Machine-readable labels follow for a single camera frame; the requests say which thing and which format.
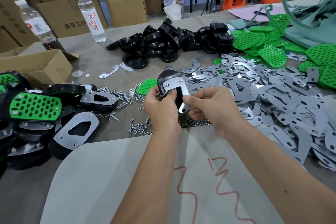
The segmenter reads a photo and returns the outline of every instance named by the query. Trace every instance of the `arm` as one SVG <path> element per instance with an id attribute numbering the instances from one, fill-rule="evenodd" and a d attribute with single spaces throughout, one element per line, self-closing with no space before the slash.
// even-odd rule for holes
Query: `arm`
<path id="1" fill-rule="evenodd" d="M 183 96 L 195 120 L 206 117 L 225 138 L 285 223 L 334 223 L 336 194 L 278 148 L 240 114 L 225 87 Z"/>
<path id="2" fill-rule="evenodd" d="M 176 90 L 171 90 L 162 101 L 157 98 L 158 92 L 157 87 L 152 88 L 144 102 L 153 135 L 110 224 L 167 222 L 181 127 L 175 105 Z"/>

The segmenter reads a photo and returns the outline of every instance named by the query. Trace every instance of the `hand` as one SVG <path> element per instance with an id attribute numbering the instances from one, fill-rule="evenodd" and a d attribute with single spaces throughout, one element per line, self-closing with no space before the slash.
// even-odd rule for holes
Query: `hand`
<path id="1" fill-rule="evenodd" d="M 226 87 L 213 87 L 197 91 L 193 96 L 184 95 L 184 102 L 190 106 L 189 116 L 193 120 L 208 119 L 215 132 L 225 138 L 228 130 L 245 122 L 231 92 Z"/>
<path id="2" fill-rule="evenodd" d="M 158 93 L 157 86 L 151 88 L 143 103 L 152 123 L 153 133 L 173 133 L 179 138 L 181 126 L 179 125 L 179 111 L 175 104 L 176 89 L 170 90 L 163 99 Z"/>

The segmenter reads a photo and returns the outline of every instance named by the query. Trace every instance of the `gray tabletop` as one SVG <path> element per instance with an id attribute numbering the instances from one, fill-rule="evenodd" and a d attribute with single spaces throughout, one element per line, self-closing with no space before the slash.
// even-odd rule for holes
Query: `gray tabletop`
<path id="1" fill-rule="evenodd" d="M 235 19 L 233 15 L 223 11 L 201 17 L 177 20 L 173 22 L 173 25 L 197 31 L 200 27 L 208 26 L 212 21 L 228 23 L 232 19 Z M 160 24 L 153 23 L 151 25 L 157 28 Z M 79 69 L 84 72 L 84 75 L 79 78 L 70 77 L 69 82 L 74 80 L 76 83 L 93 83 L 97 87 L 107 86 L 111 90 L 128 91 L 145 79 L 157 78 L 166 65 L 174 66 L 176 69 L 185 68 L 191 65 L 192 58 L 206 55 L 203 51 L 181 52 L 180 57 L 173 63 L 167 64 L 160 59 L 151 59 L 145 69 L 126 73 L 120 68 L 119 71 L 106 79 L 99 78 L 100 74 L 111 72 L 114 65 L 122 63 L 121 57 L 124 55 L 120 50 L 107 51 L 106 46 L 122 37 L 142 32 L 147 25 L 148 23 L 108 29 L 106 30 L 108 40 L 103 44 L 95 43 L 90 33 L 60 39 L 60 42 L 68 52 L 80 54 L 80 59 L 73 61 L 72 65 L 74 70 Z M 40 43 L 35 43 L 25 53 L 38 51 L 44 51 L 44 48 Z M 297 65 L 292 60 L 288 64 Z M 116 116 L 120 121 L 107 120 L 96 137 L 96 141 L 133 136 L 133 134 L 128 133 L 129 120 L 134 118 L 136 123 L 143 123 L 147 118 L 144 110 L 138 111 L 139 107 L 141 107 L 141 104 L 134 102 L 118 110 Z M 39 223 L 49 186 L 60 164 L 61 161 L 52 158 L 40 167 L 33 167 L 23 171 L 7 170 L 0 179 L 0 198 L 2 202 L 5 202 L 0 208 L 1 223 Z M 336 174 L 334 172 L 318 166 L 310 158 L 306 160 L 304 166 L 318 180 L 336 191 Z"/>

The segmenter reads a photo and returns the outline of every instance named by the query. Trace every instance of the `hole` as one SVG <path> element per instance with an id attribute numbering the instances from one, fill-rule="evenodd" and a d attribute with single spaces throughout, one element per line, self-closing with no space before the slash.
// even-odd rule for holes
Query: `hole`
<path id="1" fill-rule="evenodd" d="M 93 100 L 96 102 L 107 102 L 109 99 L 107 97 L 103 97 L 101 95 L 94 95 Z"/>
<path id="2" fill-rule="evenodd" d="M 86 133 L 89 131 L 91 126 L 90 121 L 82 121 L 81 123 L 77 124 L 75 127 L 68 131 L 69 135 L 76 135 L 76 136 L 85 136 Z"/>

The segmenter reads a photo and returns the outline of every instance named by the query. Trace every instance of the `bottle label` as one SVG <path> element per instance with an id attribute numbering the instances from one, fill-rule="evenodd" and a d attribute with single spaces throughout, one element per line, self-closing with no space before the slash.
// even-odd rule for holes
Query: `bottle label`
<path id="1" fill-rule="evenodd" d="M 104 29 L 100 19 L 98 17 L 97 11 L 95 8 L 87 11 L 82 11 L 82 14 L 86 20 L 92 35 L 100 35 L 104 33 Z"/>
<path id="2" fill-rule="evenodd" d="M 48 24 L 42 17 L 32 18 L 25 21 L 26 25 L 34 33 L 34 35 L 41 35 L 50 31 Z"/>

